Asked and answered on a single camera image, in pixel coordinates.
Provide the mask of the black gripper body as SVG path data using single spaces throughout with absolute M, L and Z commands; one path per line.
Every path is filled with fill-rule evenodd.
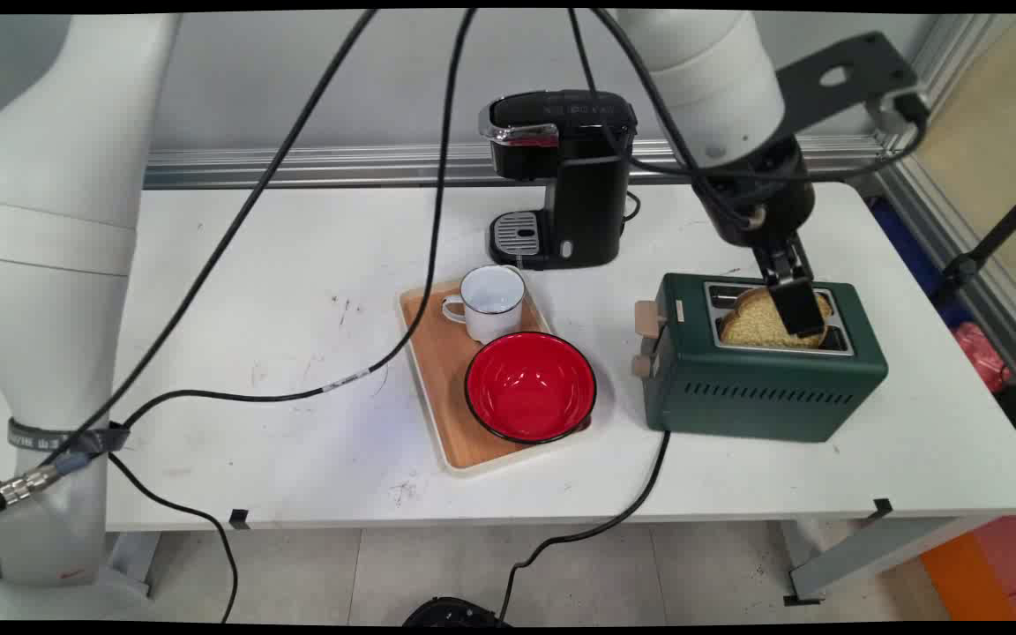
M 752 250 L 789 249 L 813 213 L 815 192 L 807 181 L 770 178 L 806 176 L 797 138 L 786 137 L 721 169 L 738 176 L 707 176 L 693 188 L 721 240 Z

